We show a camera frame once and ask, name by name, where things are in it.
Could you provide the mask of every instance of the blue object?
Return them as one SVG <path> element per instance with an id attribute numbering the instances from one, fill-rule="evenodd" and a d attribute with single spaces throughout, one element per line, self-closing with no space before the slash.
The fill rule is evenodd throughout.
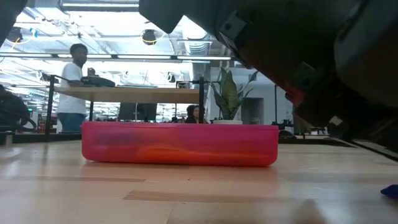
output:
<path id="1" fill-rule="evenodd" d="M 398 184 L 393 184 L 386 189 L 382 189 L 380 193 L 389 198 L 398 199 Z"/>

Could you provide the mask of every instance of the wooden floor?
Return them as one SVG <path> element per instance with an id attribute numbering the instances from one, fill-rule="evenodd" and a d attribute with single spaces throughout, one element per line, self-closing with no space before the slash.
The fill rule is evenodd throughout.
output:
<path id="1" fill-rule="evenodd" d="M 80 142 L 0 148 L 1 224 L 398 222 L 380 190 L 398 163 L 363 149 L 280 145 L 267 169 L 87 162 Z"/>

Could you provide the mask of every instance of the ceiling light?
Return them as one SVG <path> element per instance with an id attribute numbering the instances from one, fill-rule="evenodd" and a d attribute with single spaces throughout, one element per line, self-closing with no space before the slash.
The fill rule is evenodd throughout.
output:
<path id="1" fill-rule="evenodd" d="M 58 57 L 61 57 L 61 58 L 71 58 L 72 55 L 70 55 L 70 54 L 58 54 Z"/>
<path id="2" fill-rule="evenodd" d="M 112 55 L 87 55 L 87 58 L 112 58 Z"/>
<path id="3" fill-rule="evenodd" d="M 0 53 L 0 57 L 52 57 L 50 54 Z"/>
<path id="4" fill-rule="evenodd" d="M 179 60 L 231 60 L 231 57 L 177 56 Z"/>
<path id="5" fill-rule="evenodd" d="M 120 59 L 171 59 L 170 56 L 162 55 L 118 55 Z"/>
<path id="6" fill-rule="evenodd" d="M 101 4 L 101 3 L 92 3 L 92 4 L 79 4 L 79 3 L 64 3 L 63 7 L 138 7 L 138 4 L 117 4 L 117 3 L 109 3 L 109 4 Z"/>

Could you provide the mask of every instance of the man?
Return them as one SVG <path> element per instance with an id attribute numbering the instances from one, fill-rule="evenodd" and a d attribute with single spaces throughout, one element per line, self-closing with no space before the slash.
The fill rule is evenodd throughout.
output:
<path id="1" fill-rule="evenodd" d="M 73 63 L 67 64 L 62 71 L 61 87 L 78 86 L 83 77 L 82 68 L 87 61 L 87 47 L 83 44 L 73 44 L 70 47 Z M 86 119 L 86 101 L 67 95 L 60 95 L 58 119 L 62 124 L 63 133 L 80 133 L 81 125 Z"/>
<path id="2" fill-rule="evenodd" d="M 30 112 L 21 98 L 0 85 L 0 131 L 15 131 L 30 119 Z"/>

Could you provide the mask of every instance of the plastic bin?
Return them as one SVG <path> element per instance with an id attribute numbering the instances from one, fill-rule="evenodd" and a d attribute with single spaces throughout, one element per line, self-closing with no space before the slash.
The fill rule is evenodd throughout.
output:
<path id="1" fill-rule="evenodd" d="M 82 154 L 91 161 L 266 167 L 277 159 L 278 127 L 85 122 Z"/>

